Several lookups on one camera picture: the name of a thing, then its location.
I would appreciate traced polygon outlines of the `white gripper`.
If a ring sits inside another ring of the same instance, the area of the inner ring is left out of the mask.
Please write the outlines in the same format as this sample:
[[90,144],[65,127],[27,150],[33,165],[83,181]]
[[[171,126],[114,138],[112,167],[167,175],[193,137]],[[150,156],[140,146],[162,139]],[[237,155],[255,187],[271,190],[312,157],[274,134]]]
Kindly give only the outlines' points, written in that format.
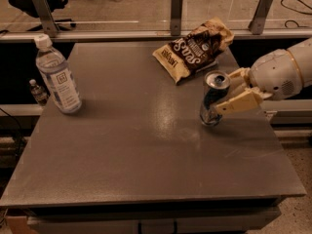
[[282,100],[297,95],[304,85],[303,59],[291,50],[276,50],[259,58],[249,68],[229,74],[227,98],[214,106],[219,115],[243,112],[259,107],[267,98]]

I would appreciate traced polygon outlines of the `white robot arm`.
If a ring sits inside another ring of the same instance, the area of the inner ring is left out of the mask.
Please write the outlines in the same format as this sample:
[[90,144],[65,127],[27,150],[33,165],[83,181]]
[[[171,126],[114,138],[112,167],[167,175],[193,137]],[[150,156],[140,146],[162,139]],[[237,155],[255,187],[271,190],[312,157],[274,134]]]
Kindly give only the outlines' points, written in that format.
[[266,99],[296,96],[312,85],[312,39],[266,54],[251,67],[233,71],[229,78],[228,94],[212,105],[219,115],[254,109]]

